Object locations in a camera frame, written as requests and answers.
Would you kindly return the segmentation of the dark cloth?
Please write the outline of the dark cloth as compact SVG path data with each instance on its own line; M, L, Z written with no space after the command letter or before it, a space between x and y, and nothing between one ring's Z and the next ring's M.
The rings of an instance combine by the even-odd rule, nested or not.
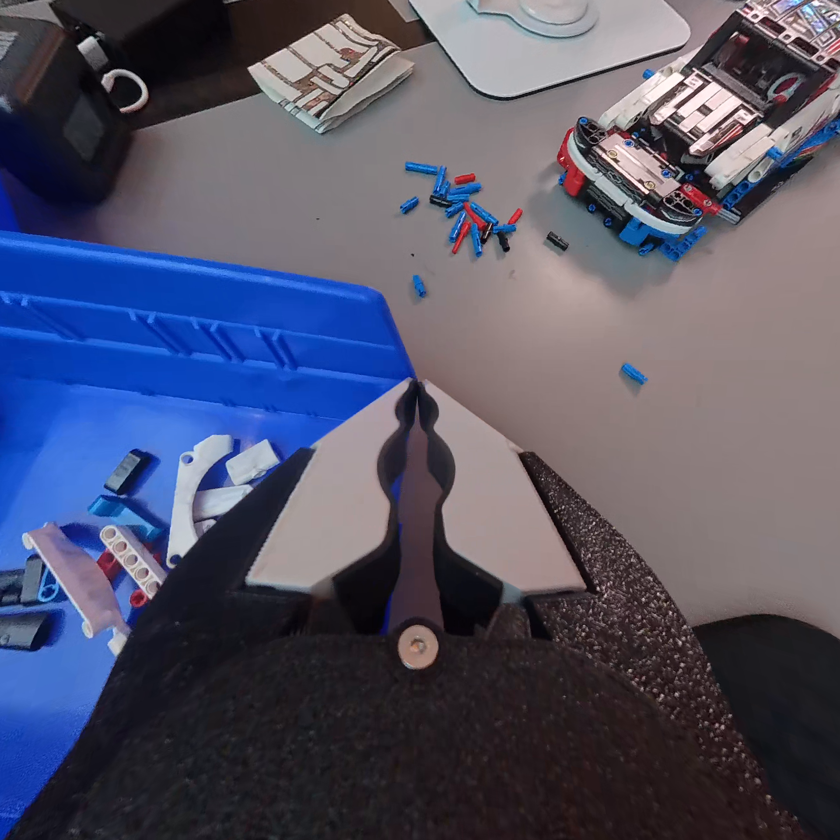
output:
M838 638L774 615L694 632L775 800L811 837L838 839Z

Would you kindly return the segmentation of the white brick toy car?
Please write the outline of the white brick toy car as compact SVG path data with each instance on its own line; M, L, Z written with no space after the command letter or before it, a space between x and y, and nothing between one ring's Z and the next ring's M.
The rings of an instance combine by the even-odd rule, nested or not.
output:
M738 225L839 131L839 5L745 2L697 50L579 117L559 186L625 245L680 261Z

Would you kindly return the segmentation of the black desk mat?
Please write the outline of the black desk mat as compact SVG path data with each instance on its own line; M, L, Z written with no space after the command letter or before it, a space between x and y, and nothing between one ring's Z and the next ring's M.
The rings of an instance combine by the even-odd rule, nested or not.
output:
M174 74L150 85L150 102L127 118L132 130L256 95L249 66L341 14L401 49L433 40L425 24L405 21L388 1L242 1L225 9L228 32L207 41Z

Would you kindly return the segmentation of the blue plastic bin with parts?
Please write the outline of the blue plastic bin with parts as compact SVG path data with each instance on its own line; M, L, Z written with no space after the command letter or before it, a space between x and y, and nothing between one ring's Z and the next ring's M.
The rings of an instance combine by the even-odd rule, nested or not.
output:
M3 573L48 522L96 561L89 507L134 450L150 464L122 505L164 557L194 445L285 458L415 373L368 287L3 231L1 288Z

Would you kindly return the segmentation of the pale lilac panel piece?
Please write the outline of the pale lilac panel piece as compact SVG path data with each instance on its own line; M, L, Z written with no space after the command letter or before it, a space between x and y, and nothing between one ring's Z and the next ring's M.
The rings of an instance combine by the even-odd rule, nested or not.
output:
M22 543L27 550L36 551L54 575L81 619L85 637L94 638L111 631L108 648L118 657L131 633L123 619L121 607L112 585L96 561L54 523L24 532Z

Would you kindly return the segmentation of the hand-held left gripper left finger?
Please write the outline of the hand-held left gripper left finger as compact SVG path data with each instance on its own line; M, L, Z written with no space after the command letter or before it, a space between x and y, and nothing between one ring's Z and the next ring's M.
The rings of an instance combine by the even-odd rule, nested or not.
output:
M321 437L245 577L336 602L378 634L401 570L394 487L406 466L418 382L405 379Z

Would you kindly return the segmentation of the white short brick piece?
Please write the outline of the white short brick piece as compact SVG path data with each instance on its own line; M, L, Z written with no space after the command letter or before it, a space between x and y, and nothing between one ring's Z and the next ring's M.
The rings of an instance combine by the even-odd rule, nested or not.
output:
M225 466L232 484L238 487L263 477L279 464L280 457L272 443L265 438L229 458Z
M227 486L210 490L199 490L194 497L192 519L201 522L217 519L242 501L252 491L249 485Z

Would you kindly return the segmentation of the black box-shaped device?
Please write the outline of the black box-shaped device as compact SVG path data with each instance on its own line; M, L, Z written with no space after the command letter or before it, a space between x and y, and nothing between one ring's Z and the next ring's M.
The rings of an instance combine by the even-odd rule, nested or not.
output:
M117 181L130 126L57 24L2 16L1 163L54 203L96 204Z

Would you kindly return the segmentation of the white monitor stand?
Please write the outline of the white monitor stand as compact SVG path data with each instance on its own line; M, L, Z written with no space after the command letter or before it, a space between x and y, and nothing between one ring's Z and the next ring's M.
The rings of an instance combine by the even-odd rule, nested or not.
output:
M690 37L663 1L411 1L468 84L511 100L661 56Z

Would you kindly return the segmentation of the white beam with holes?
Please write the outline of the white beam with holes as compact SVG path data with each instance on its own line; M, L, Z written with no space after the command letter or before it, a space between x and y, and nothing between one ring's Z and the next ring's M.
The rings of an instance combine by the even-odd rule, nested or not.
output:
M140 538L128 527L109 524L101 529L100 539L142 593L154 598L167 572Z

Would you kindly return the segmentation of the black rectangular case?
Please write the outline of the black rectangular case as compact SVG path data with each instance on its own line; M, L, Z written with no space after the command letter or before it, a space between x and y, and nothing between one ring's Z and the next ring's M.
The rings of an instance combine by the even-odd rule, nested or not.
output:
M52 9L79 39L97 36L116 67L163 81L230 34L221 1L57 1Z

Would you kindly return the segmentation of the short black brick piece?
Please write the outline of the short black brick piece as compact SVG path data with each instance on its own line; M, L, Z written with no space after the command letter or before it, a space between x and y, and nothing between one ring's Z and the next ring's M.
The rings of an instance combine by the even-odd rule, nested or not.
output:
M131 449L113 469L103 483L103 488L115 496L130 494L153 461L151 454L137 448Z

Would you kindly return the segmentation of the grey desk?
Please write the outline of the grey desk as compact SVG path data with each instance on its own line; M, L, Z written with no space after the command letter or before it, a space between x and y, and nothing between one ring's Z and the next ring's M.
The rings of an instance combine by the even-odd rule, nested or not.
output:
M838 634L838 145L679 263L638 257L561 193L555 155L639 67L495 101L438 46L411 53L408 82L322 137L263 97L140 131L73 235L377 289L416 372L543 457L692 623ZM426 185L410 160L523 207L510 254L452 256L432 207L399 215Z

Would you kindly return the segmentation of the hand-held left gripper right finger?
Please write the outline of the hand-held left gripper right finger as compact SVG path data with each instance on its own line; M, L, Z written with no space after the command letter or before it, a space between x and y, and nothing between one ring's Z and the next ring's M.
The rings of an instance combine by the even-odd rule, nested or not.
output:
M587 592L520 448L430 381L417 411L439 488L433 567L445 630L472 635L503 606Z

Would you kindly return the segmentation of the pile of small connector pins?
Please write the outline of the pile of small connector pins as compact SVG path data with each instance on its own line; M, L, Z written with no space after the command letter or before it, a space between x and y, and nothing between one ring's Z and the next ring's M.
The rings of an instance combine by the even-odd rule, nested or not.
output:
M494 212L487 204L484 185L474 172L451 173L444 164L405 161L403 171L426 185L416 185L415 193L403 200L397 212L401 216L430 206L448 223L446 242L452 256L471 255L479 259L493 248L502 256L512 250L524 208L516 206L507 213Z

